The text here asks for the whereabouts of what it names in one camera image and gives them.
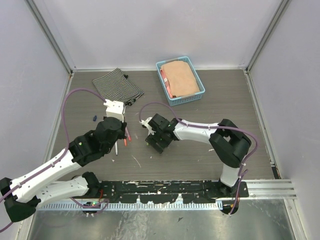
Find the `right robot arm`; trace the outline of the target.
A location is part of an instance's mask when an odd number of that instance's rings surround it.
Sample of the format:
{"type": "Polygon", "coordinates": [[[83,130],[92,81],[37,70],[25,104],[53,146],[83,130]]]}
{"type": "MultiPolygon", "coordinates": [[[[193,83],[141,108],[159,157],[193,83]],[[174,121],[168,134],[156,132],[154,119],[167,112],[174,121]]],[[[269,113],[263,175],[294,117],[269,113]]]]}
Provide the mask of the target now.
{"type": "Polygon", "coordinates": [[[159,154],[173,141],[195,141],[211,145],[223,163],[219,178],[221,194],[229,198],[238,191],[241,163],[252,142],[231,120],[204,124],[180,118],[169,121],[155,114],[141,120],[140,124],[148,130],[145,141],[159,154]]]}

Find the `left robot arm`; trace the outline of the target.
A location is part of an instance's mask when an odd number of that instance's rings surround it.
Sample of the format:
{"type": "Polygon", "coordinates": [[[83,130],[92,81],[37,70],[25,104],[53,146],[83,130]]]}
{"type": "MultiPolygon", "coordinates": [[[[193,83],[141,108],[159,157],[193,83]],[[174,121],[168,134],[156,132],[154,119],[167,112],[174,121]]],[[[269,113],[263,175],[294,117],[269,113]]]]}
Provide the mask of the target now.
{"type": "Polygon", "coordinates": [[[45,204],[71,197],[95,198],[101,184],[93,172],[64,182],[55,181],[110,153],[117,140],[125,139],[124,119],[105,117],[96,129],[76,137],[54,158],[15,179],[3,178],[0,192],[11,222],[27,219],[45,204]]]}

